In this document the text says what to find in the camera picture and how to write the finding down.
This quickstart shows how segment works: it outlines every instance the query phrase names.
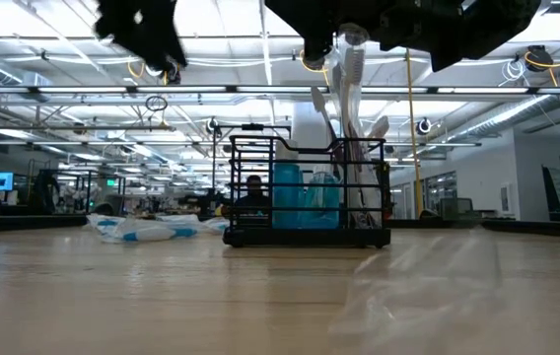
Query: robot end effector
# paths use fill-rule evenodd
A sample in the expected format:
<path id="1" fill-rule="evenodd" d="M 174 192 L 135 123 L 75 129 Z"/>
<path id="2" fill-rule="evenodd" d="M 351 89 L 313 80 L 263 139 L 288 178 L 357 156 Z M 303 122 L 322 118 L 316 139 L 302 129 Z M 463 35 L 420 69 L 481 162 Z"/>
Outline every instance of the robot end effector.
<path id="1" fill-rule="evenodd" d="M 463 58 L 480 59 L 528 26 L 541 0 L 266 0 L 305 40 L 305 63 L 316 67 L 343 24 L 365 29 L 381 50 L 427 51 L 434 71 Z"/>

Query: cleaning supplies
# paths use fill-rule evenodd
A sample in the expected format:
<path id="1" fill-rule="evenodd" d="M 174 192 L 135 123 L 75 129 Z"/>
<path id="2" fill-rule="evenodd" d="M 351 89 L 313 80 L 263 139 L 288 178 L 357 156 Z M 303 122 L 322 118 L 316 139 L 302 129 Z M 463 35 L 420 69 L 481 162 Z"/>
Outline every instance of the cleaning supplies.
<path id="1" fill-rule="evenodd" d="M 315 166 L 315 173 L 305 199 L 307 208 L 339 208 L 339 181 L 330 172 L 331 165 Z M 301 216 L 304 229 L 335 229 L 339 226 L 339 211 L 305 211 Z"/>
<path id="2" fill-rule="evenodd" d="M 289 147 L 295 147 L 297 143 L 292 140 L 286 141 Z M 276 163 L 273 165 L 273 183 L 302 183 L 302 171 L 295 163 L 282 161 L 297 161 L 297 151 L 287 149 L 283 142 L 276 142 Z M 300 186 L 274 186 L 273 207 L 300 208 L 304 204 L 304 189 Z M 298 229 L 300 228 L 300 211 L 273 211 L 272 226 L 276 229 Z"/>

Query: person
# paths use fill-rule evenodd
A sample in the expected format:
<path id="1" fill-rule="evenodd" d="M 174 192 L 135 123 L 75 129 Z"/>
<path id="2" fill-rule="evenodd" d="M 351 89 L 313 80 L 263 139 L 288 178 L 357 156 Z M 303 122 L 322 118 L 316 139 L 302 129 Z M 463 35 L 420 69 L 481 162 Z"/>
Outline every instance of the person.
<path id="1" fill-rule="evenodd" d="M 187 61 L 173 23 L 175 5 L 176 0 L 99 0 L 95 32 L 100 38 L 113 36 L 114 43 L 163 71 L 170 84 L 180 84 L 179 66 Z M 135 23 L 138 12 L 140 24 Z"/>
<path id="2" fill-rule="evenodd" d="M 269 210 L 258 209 L 261 207 L 271 207 L 271 199 L 265 196 L 260 188 L 262 179 L 257 175 L 249 176 L 245 185 L 247 187 L 247 196 L 239 198 L 234 206 L 243 208 L 243 210 L 239 210 L 242 214 L 268 214 Z M 225 216 L 227 208 L 224 208 L 221 213 Z"/>

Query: desk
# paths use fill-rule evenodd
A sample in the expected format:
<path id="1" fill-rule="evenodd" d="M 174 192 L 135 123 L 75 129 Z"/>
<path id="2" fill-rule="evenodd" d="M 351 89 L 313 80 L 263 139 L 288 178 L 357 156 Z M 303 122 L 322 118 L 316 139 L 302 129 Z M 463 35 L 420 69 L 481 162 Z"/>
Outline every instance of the desk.
<path id="1" fill-rule="evenodd" d="M 394 230 L 383 252 L 468 233 Z M 560 354 L 560 238 L 492 235 L 520 316 L 539 334 L 536 355 Z M 0 354 L 332 354 L 327 327 L 353 270 L 376 252 L 2 233 Z"/>

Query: blue bottle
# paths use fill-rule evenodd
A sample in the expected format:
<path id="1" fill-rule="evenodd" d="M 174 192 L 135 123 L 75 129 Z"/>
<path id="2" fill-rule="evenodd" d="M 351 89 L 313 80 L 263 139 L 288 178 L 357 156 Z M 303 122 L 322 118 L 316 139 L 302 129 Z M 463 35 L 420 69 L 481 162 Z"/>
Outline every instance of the blue bottle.
<path id="1" fill-rule="evenodd" d="M 315 174 L 310 183 L 339 184 L 335 176 L 328 171 L 328 166 L 315 167 Z M 305 198 L 307 208 L 339 208 L 338 186 L 310 186 Z M 305 211 L 301 216 L 304 229 L 336 229 L 339 227 L 339 211 Z"/>
<path id="2" fill-rule="evenodd" d="M 276 163 L 273 166 L 274 183 L 302 183 L 302 171 L 297 164 Z M 301 186 L 274 186 L 273 207 L 300 208 L 303 206 L 304 188 Z M 276 229 L 300 228 L 300 211 L 273 211 L 272 226 Z"/>

